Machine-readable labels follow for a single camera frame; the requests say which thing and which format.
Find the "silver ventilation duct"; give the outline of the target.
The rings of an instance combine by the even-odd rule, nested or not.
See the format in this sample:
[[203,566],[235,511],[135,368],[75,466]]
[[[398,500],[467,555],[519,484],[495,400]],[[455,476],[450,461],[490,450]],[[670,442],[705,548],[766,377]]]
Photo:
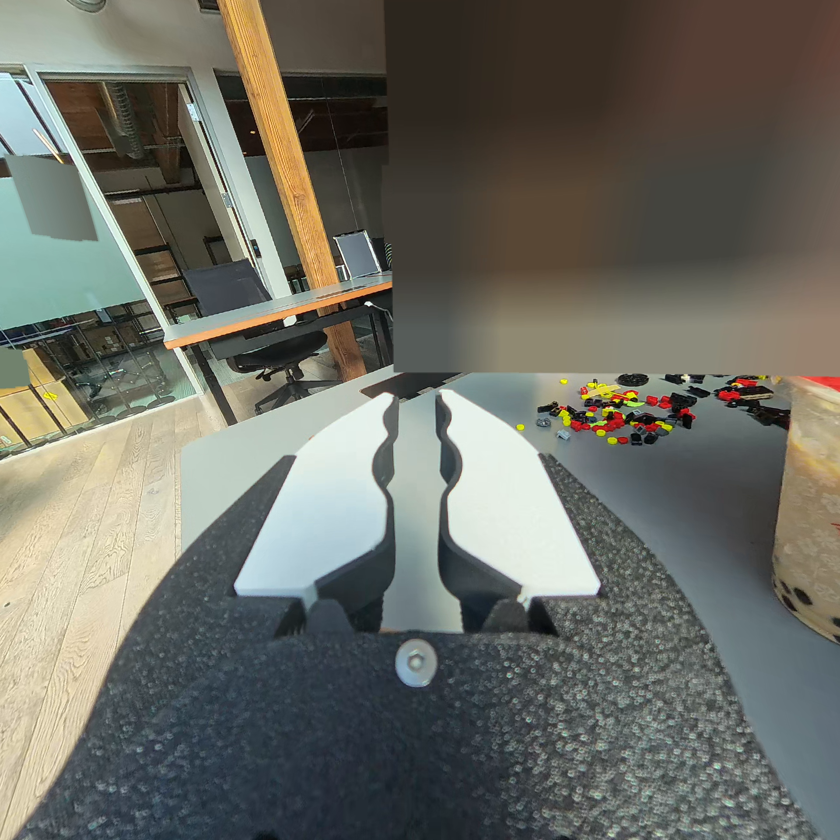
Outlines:
[[112,126],[118,136],[114,141],[115,150],[120,154],[127,155],[134,161],[141,161],[145,157],[145,148],[141,138],[140,126],[126,87],[112,80],[101,81],[99,84]]

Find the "wooden support post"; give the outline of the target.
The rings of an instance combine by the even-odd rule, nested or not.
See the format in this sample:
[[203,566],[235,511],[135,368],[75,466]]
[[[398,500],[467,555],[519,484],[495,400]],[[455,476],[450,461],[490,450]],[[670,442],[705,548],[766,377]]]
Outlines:
[[217,4],[308,285],[334,285],[338,272],[260,2]]

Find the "grey desk with wooden edge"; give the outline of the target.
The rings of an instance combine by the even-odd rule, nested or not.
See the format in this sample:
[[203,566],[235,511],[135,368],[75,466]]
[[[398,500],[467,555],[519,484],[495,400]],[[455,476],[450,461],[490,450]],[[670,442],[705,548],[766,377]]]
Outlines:
[[[235,425],[238,422],[237,417],[228,403],[223,387],[218,383],[215,373],[199,347],[202,342],[227,339],[228,336],[257,329],[265,324],[283,322],[284,319],[292,316],[320,311],[331,306],[342,306],[346,301],[362,299],[364,303],[374,295],[391,289],[391,271],[377,272],[369,276],[341,281],[331,286],[319,287],[287,297],[256,303],[206,318],[167,325],[164,327],[164,346],[168,350],[196,348],[193,354],[221,416],[227,426]],[[317,331],[319,328],[333,328],[342,322],[359,319],[366,312],[373,317],[373,308],[370,307],[342,308],[336,312],[318,316],[311,322],[290,326],[285,332],[291,339],[298,334]],[[384,309],[380,311],[379,318],[381,337],[385,346],[383,366],[387,366],[392,363],[392,331],[388,325],[389,318],[385,316]]]

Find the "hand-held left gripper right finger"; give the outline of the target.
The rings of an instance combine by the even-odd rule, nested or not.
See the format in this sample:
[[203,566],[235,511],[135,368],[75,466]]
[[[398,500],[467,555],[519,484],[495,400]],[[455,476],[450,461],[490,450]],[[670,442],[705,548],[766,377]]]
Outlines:
[[500,601],[596,597],[602,583],[538,451],[453,390],[435,402],[440,442],[437,564],[463,623]]

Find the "bubble tea plastic cup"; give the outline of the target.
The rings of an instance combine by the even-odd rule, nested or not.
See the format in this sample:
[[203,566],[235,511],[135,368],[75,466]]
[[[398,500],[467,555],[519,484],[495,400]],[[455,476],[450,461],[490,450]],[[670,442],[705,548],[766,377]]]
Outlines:
[[773,591],[839,643],[839,379],[784,379],[791,401],[773,544]]

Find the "black office chair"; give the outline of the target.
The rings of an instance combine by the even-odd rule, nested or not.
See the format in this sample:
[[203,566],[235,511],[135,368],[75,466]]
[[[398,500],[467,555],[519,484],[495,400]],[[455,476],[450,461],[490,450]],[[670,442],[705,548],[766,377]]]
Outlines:
[[[197,299],[201,313],[208,317],[231,312],[271,300],[270,294],[247,259],[227,262],[201,269],[188,269],[184,274],[187,286]],[[252,337],[279,335],[268,345],[257,348],[245,332],[228,335],[209,342],[218,360],[237,373],[256,373],[256,379],[268,382],[272,375],[282,372],[286,383],[255,404],[255,414],[263,413],[263,406],[272,408],[300,400],[311,390],[330,387],[333,381],[303,381],[300,363],[314,356],[328,339],[324,331],[313,330],[296,337],[284,337],[281,322],[258,327]]]

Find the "frosted glass partition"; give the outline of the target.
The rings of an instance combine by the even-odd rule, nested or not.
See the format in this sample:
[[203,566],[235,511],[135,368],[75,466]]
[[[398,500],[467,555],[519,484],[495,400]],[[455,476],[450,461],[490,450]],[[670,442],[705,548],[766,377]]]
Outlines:
[[[117,152],[99,82],[123,84],[145,157]],[[179,130],[176,84],[54,81],[2,67],[2,458],[200,392],[164,327],[196,314],[162,210],[207,215]]]

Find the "grey mesh office chair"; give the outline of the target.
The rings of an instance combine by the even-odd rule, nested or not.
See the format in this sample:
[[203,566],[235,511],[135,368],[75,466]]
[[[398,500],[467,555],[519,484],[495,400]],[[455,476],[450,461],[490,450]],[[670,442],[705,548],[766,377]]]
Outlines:
[[370,277],[383,271],[367,231],[361,229],[335,235],[333,241],[338,246],[349,279]]

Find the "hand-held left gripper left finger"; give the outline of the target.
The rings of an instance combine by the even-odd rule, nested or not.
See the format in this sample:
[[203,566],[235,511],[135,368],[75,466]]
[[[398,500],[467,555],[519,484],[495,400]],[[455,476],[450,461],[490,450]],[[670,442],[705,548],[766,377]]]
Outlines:
[[356,629],[382,626],[396,565],[393,445],[399,400],[383,393],[282,460],[288,471],[234,582],[238,596],[334,600]]

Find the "pile of small toy bricks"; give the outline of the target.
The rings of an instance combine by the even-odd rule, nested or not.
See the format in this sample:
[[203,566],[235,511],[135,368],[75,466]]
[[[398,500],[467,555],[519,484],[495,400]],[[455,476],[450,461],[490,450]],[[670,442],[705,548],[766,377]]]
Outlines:
[[717,404],[746,414],[766,427],[788,430],[791,409],[771,405],[774,391],[764,375],[667,373],[653,381],[646,374],[620,374],[614,381],[593,378],[580,386],[575,402],[552,401],[537,407],[534,426],[552,430],[559,440],[589,434],[610,446],[655,445],[677,429],[690,430],[697,411]]

